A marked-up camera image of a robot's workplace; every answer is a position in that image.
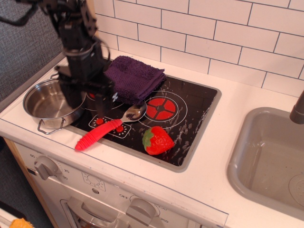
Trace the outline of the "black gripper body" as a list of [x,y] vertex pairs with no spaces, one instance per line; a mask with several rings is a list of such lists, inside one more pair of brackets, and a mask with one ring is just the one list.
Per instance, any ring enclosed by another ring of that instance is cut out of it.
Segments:
[[62,48],[68,65],[56,66],[59,74],[59,84],[62,82],[74,85],[82,92],[96,95],[113,93],[113,101],[117,94],[114,92],[114,82],[105,75],[109,59],[103,57],[101,47],[82,49]]

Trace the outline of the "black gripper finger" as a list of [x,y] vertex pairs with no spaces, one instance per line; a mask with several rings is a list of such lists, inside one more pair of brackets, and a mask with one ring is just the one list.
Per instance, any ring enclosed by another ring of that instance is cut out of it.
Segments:
[[60,88],[71,108],[78,108],[85,100],[84,93],[74,85],[60,83]]
[[99,94],[95,95],[95,107],[97,114],[100,118],[104,117],[113,106],[113,93],[110,94]]

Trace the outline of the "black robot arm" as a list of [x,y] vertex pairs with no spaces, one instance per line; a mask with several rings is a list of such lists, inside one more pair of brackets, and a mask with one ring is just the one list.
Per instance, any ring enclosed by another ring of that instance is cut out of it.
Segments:
[[37,9],[48,15],[61,39],[62,52],[68,66],[56,66],[58,80],[68,104],[75,108],[82,92],[95,96],[95,108],[104,117],[116,98],[114,83],[105,75],[110,58],[102,53],[102,41],[95,35],[96,19],[85,0],[25,0],[31,8],[23,17],[11,21],[14,26],[24,26]]

